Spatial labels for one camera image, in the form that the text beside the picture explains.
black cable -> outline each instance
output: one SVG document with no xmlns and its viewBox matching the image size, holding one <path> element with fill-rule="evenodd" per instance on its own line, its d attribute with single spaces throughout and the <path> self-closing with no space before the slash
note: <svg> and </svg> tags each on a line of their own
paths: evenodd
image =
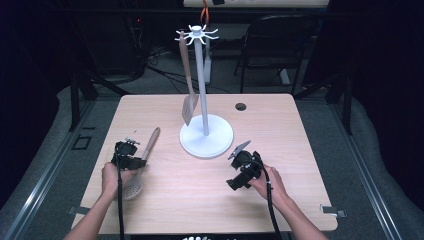
<svg viewBox="0 0 424 240">
<path fill-rule="evenodd" d="M 166 54 L 166 53 L 172 53 L 168 50 L 166 50 L 165 47 L 156 47 L 155 49 L 150 51 L 150 56 L 147 58 L 147 61 L 152 65 L 152 66 L 157 66 L 159 63 L 159 56 L 162 54 Z"/>
<path fill-rule="evenodd" d="M 243 162 L 249 162 L 249 163 L 254 163 L 257 164 L 265 173 L 265 180 L 266 180 L 266 192 L 267 192 L 267 202 L 268 202 L 268 210 L 269 210 L 269 215 L 271 216 L 271 221 L 272 221 L 272 225 L 274 227 L 274 231 L 275 231 L 275 235 L 277 236 L 278 240 L 282 240 L 283 238 L 281 237 L 281 232 L 280 229 L 278 227 L 278 223 L 277 220 L 275 219 L 275 213 L 274 213 L 274 208 L 272 205 L 272 187 L 271 187 L 271 181 L 269 180 L 269 175 L 268 172 L 266 171 L 265 167 L 255 161 L 252 160 L 247 160 L 247 161 L 243 161 Z"/>
<path fill-rule="evenodd" d="M 173 77 L 169 77 L 169 76 L 167 76 L 167 75 L 172 75 L 172 76 L 177 76 L 177 77 L 181 77 L 182 79 L 184 79 L 185 80 L 185 75 L 182 75 L 182 74 L 178 74 L 178 73 L 172 73 L 172 72 L 167 72 L 167 71 L 163 71 L 163 70 L 160 70 L 160 69 L 157 69 L 157 68 L 154 68 L 154 67 L 152 67 L 152 66 L 147 66 L 147 68 L 148 69 L 150 69 L 150 70 L 152 70 L 152 71 L 154 71 L 154 72 L 156 72 L 156 73 L 159 73 L 159 74 L 161 74 L 161 75 L 163 75 L 163 76 L 165 76 L 166 78 L 168 78 L 170 81 L 171 80 L 173 80 L 173 81 L 176 81 L 176 82 L 178 82 L 178 83 L 181 83 L 181 84 L 184 84 L 184 85 L 187 85 L 187 83 L 185 82 L 185 81 L 183 81 L 183 80 L 178 80 L 178 79 L 175 79 L 175 78 L 173 78 Z M 198 80 L 197 79 L 195 79 L 195 78 L 191 78 L 191 80 L 193 81 L 193 82 L 195 82 L 195 83 L 197 83 L 197 84 L 199 84 L 198 82 Z M 174 88 L 179 92 L 179 93 L 181 93 L 178 89 L 177 89 L 177 87 L 175 86 L 175 84 L 173 84 L 174 85 Z M 198 87 L 196 87 L 195 85 L 193 85 L 193 88 L 194 89 L 196 89 L 197 91 L 199 91 L 199 88 Z M 223 89 L 223 88 L 219 88 L 219 87 L 211 87 L 211 86 L 205 86 L 205 88 L 206 88 L 206 93 L 208 93 L 208 89 L 217 89 L 217 90 L 220 90 L 220 91 L 223 91 L 223 92 L 225 92 L 225 93 L 232 93 L 231 91 L 228 91 L 228 90 L 225 90 L 225 89 Z"/>
<path fill-rule="evenodd" d="M 121 168 L 119 166 L 118 158 L 118 148 L 115 149 L 115 158 L 116 158 L 116 168 L 118 169 L 118 209 L 119 209 L 119 236 L 121 240 L 125 239 L 124 234 L 124 216 L 122 211 L 122 178 L 121 178 Z"/>
</svg>

black chair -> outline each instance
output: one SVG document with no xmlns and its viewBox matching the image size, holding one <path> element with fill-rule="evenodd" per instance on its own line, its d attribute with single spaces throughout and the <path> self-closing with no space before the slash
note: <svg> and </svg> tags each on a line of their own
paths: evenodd
<svg viewBox="0 0 424 240">
<path fill-rule="evenodd" d="M 316 32 L 318 21 L 306 16 L 270 15 L 255 20 L 243 37 L 241 55 L 234 76 L 241 66 L 240 93 L 247 69 L 296 69 L 294 94 L 306 43 Z"/>
</svg>

white stand base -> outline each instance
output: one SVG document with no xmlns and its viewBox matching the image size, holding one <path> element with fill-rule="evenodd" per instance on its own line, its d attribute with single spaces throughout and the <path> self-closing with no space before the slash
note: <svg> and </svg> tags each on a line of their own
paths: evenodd
<svg viewBox="0 0 424 240">
<path fill-rule="evenodd" d="M 223 154 L 233 142 L 233 128 L 221 117 L 208 114 L 209 135 L 203 134 L 202 115 L 191 119 L 180 131 L 180 142 L 191 155 L 210 159 Z"/>
</svg>

white mug tree stand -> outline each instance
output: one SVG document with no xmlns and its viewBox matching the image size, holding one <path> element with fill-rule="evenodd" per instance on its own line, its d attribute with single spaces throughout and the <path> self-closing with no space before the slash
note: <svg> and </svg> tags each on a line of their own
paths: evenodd
<svg viewBox="0 0 424 240">
<path fill-rule="evenodd" d="M 194 42 L 202 115 L 193 117 L 189 125 L 183 125 L 180 131 L 180 142 L 191 155 L 201 159 L 211 159 L 224 153 L 231 146 L 234 138 L 231 125 L 219 116 L 208 114 L 206 103 L 205 75 L 210 77 L 211 68 L 209 66 L 206 69 L 203 64 L 202 45 L 207 45 L 203 38 L 206 38 L 207 43 L 209 39 L 217 39 L 218 37 L 207 34 L 213 34 L 218 29 L 205 32 L 206 25 L 203 28 L 201 26 L 189 26 L 189 28 L 191 32 L 184 33 L 184 39 L 190 38 L 187 45 Z"/>
</svg>

wooden table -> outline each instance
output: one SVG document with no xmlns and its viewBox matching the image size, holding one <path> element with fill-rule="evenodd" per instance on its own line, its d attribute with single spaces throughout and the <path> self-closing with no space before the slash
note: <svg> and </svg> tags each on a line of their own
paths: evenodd
<svg viewBox="0 0 424 240">
<path fill-rule="evenodd" d="M 147 166 L 142 173 L 141 194 L 124 201 L 127 234 L 249 233 L 273 232 L 266 201 L 253 189 L 233 191 L 226 180 L 240 171 L 230 166 L 234 148 L 251 140 L 245 148 L 257 151 L 263 161 L 276 167 L 289 195 L 323 231 L 336 229 L 334 216 L 320 211 L 331 206 L 298 110 L 288 94 L 209 94 L 209 114 L 227 120 L 233 128 L 230 148 L 214 159 L 189 155 L 179 133 L 185 95 L 128 95 L 116 110 L 99 154 L 81 206 L 91 207 L 101 192 L 101 169 L 111 160 L 116 142 L 131 137 L 145 146 L 156 127 L 161 128 Z M 244 111 L 236 109 L 244 103 Z M 201 114 L 200 103 L 194 116 Z M 281 231 L 290 231 L 276 211 Z M 77 215 L 74 225 L 82 218 Z M 109 207 L 100 233 L 119 233 L 118 204 Z"/>
</svg>

